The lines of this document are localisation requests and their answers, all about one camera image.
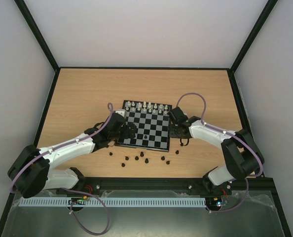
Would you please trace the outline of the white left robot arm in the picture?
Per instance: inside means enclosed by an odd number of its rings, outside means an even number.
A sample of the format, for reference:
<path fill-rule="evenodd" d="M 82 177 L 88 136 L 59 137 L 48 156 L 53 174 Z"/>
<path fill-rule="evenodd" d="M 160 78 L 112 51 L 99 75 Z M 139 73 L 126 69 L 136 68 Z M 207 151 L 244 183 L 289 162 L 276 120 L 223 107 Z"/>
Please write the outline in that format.
<path fill-rule="evenodd" d="M 82 191 L 86 178 L 75 167 L 57 167 L 73 158 L 87 155 L 118 139 L 134 138 L 137 127 L 126 121 L 126 112 L 111 112 L 105 122 L 97 123 L 73 139 L 57 145 L 37 148 L 26 146 L 7 174 L 11 179 L 10 192 L 31 198 L 43 190 L 68 189 Z"/>

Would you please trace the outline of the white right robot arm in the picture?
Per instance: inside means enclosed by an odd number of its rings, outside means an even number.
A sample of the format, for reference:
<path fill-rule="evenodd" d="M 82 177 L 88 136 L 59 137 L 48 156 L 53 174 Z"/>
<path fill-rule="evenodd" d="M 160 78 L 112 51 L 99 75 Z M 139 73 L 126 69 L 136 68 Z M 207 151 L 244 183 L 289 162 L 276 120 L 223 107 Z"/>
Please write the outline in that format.
<path fill-rule="evenodd" d="M 168 115 L 172 138 L 200 139 L 222 150 L 225 166 L 214 168 L 205 175 L 204 189 L 207 192 L 215 193 L 224 182 L 263 173 L 264 158 L 248 131 L 225 130 L 196 116 L 188 118 L 179 107 Z"/>

